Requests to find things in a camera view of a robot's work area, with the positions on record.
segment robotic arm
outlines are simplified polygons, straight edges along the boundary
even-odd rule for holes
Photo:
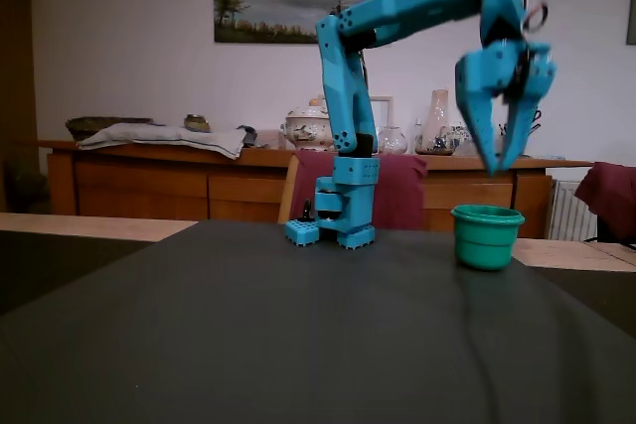
[[[525,39],[527,0],[366,0],[316,25],[323,84],[338,157],[334,175],[316,184],[315,220],[292,220],[287,236],[305,245],[320,229],[338,231],[341,245],[356,248],[375,238],[373,192],[380,160],[362,51],[415,32],[480,14],[483,50],[455,66],[457,106],[486,170],[507,170],[526,147],[539,101],[556,72],[550,46]],[[545,21],[548,10],[543,7]],[[509,106],[507,135],[498,160],[493,150],[492,98]]]

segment wooden sideboard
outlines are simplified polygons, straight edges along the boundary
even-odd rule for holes
[[[71,141],[40,141],[49,155],[52,211],[66,215],[204,218],[276,222],[293,151],[245,149],[233,161],[183,146],[124,145],[80,151]],[[544,238],[552,177],[546,168],[583,161],[520,159],[494,177],[478,158],[426,156],[425,230],[452,230],[458,204],[514,208],[521,237]]]

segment black table surface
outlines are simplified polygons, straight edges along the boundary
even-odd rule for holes
[[[0,421],[636,422],[636,341],[513,261],[201,222],[0,318]]]

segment glass jar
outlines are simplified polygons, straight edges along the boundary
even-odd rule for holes
[[[406,136],[397,126],[385,126],[378,134],[378,152],[404,154],[408,149]]]
[[[421,132],[421,144],[416,145],[415,152],[439,154],[449,151],[444,134],[448,126],[448,90],[436,89],[431,96],[428,118]]]

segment green plastic bowl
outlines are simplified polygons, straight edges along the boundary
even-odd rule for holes
[[[455,255],[479,270],[500,270],[510,263],[519,226],[525,219],[512,209],[494,206],[457,206]]]

